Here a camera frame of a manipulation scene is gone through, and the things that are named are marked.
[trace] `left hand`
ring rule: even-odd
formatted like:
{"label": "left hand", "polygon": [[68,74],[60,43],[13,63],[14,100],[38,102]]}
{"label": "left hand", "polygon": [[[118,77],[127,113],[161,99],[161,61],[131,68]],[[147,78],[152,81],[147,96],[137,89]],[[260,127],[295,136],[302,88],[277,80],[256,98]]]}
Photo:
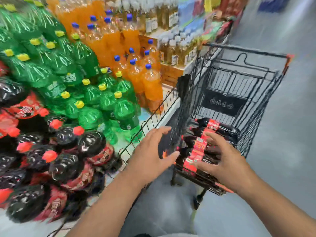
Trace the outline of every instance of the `left hand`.
{"label": "left hand", "polygon": [[155,180],[179,156],[180,152],[175,151],[164,159],[159,158],[158,144],[162,135],[170,130],[171,127],[168,126],[152,129],[135,148],[125,171],[141,185],[145,186]]}

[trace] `hand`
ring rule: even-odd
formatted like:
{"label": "hand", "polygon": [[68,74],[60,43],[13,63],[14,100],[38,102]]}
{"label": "hand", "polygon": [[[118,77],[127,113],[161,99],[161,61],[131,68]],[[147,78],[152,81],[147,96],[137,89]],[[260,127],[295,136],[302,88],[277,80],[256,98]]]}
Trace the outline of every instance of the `hand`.
{"label": "hand", "polygon": [[217,145],[222,153],[221,161],[218,165],[212,165],[199,161],[194,165],[218,179],[220,183],[241,195],[255,185],[258,179],[256,173],[251,169],[246,159],[226,140],[215,133],[208,132],[207,139],[209,144]]}
{"label": "hand", "polygon": [[167,134],[171,127],[164,126],[152,129],[135,148],[126,172],[143,186],[155,180],[164,170],[171,166],[179,156],[179,151],[173,152],[164,159],[158,155],[158,144],[163,134]]}

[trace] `gray floor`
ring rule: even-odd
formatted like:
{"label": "gray floor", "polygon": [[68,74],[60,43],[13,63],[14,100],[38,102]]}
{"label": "gray floor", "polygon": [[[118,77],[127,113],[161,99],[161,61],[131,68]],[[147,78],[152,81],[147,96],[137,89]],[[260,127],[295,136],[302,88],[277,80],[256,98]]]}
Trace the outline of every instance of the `gray floor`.
{"label": "gray floor", "polygon": [[[281,14],[258,13],[257,5],[257,0],[248,5],[231,43],[291,53],[295,59],[268,104],[247,160],[260,177],[316,218],[316,0],[290,0]],[[251,208],[234,194],[207,193],[193,226],[191,203],[200,190],[185,180],[182,187],[171,187],[171,174],[167,170],[140,197],[121,237],[192,230],[212,237],[270,236]]]}

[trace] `shopping cart handle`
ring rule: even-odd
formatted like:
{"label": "shopping cart handle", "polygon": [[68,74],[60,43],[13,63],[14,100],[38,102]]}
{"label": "shopping cart handle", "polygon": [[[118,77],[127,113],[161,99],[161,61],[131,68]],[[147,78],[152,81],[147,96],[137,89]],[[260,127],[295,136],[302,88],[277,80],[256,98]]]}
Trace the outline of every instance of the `shopping cart handle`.
{"label": "shopping cart handle", "polygon": [[274,56],[274,57],[288,58],[288,54],[261,51],[258,49],[244,48],[244,47],[235,46],[235,45],[222,45],[222,44],[216,44],[216,43],[207,43],[207,44],[203,44],[203,45],[210,46],[210,47],[220,47],[220,48],[235,50],[235,51],[246,51],[249,53],[255,53],[255,54],[259,54],[259,55],[270,55],[270,56]]}

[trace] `yellow bottle cap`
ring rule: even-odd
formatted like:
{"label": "yellow bottle cap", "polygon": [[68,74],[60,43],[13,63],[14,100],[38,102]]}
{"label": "yellow bottle cap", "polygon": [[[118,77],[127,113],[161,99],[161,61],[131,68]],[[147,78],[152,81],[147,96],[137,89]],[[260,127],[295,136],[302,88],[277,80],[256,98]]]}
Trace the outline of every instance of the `yellow bottle cap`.
{"label": "yellow bottle cap", "polygon": [[4,5],[4,8],[10,12],[16,12],[15,5],[13,5],[13,4],[6,4],[6,5]]}
{"label": "yellow bottle cap", "polygon": [[64,98],[64,99],[67,99],[70,97],[70,94],[68,91],[64,91],[63,93],[61,93],[61,97]]}
{"label": "yellow bottle cap", "polygon": [[38,38],[33,38],[33,39],[30,40],[30,43],[33,46],[38,46],[40,44],[40,40]]}
{"label": "yellow bottle cap", "polygon": [[106,84],[100,84],[99,85],[99,89],[101,90],[101,91],[104,91],[105,89],[106,89]]}
{"label": "yellow bottle cap", "polygon": [[34,1],[35,6],[43,7],[44,5],[40,1]]}
{"label": "yellow bottle cap", "polygon": [[56,47],[56,45],[55,45],[55,43],[53,43],[52,41],[50,41],[50,42],[47,42],[47,43],[46,43],[46,47],[47,47],[48,49],[54,49],[54,48]]}
{"label": "yellow bottle cap", "polygon": [[72,33],[71,34],[71,37],[74,39],[74,40],[78,40],[78,39],[80,39],[80,36],[79,36],[79,34],[78,33]]}
{"label": "yellow bottle cap", "polygon": [[115,93],[114,93],[114,97],[115,97],[116,99],[121,98],[121,97],[122,97],[122,92],[120,92],[120,91],[115,92]]}
{"label": "yellow bottle cap", "polygon": [[11,49],[4,50],[4,53],[6,56],[13,56],[14,55],[14,52]]}
{"label": "yellow bottle cap", "polygon": [[65,35],[65,32],[63,32],[63,31],[55,31],[55,34],[56,34],[56,36],[58,36],[58,37],[62,37],[62,36]]}
{"label": "yellow bottle cap", "polygon": [[79,100],[75,103],[75,106],[77,106],[78,109],[81,109],[82,107],[84,107],[84,103],[83,101]]}
{"label": "yellow bottle cap", "polygon": [[122,72],[118,71],[115,75],[116,75],[116,77],[122,77]]}
{"label": "yellow bottle cap", "polygon": [[90,80],[89,79],[83,79],[82,80],[82,83],[86,86],[86,85],[89,85],[90,84]]}
{"label": "yellow bottle cap", "polygon": [[20,61],[23,61],[23,62],[25,62],[25,61],[27,61],[27,60],[29,60],[30,59],[30,57],[29,57],[29,55],[28,54],[20,54],[20,55],[17,55],[16,56]]}
{"label": "yellow bottle cap", "polygon": [[101,68],[101,72],[102,72],[103,74],[105,74],[105,73],[107,73],[108,69],[109,69],[108,67]]}

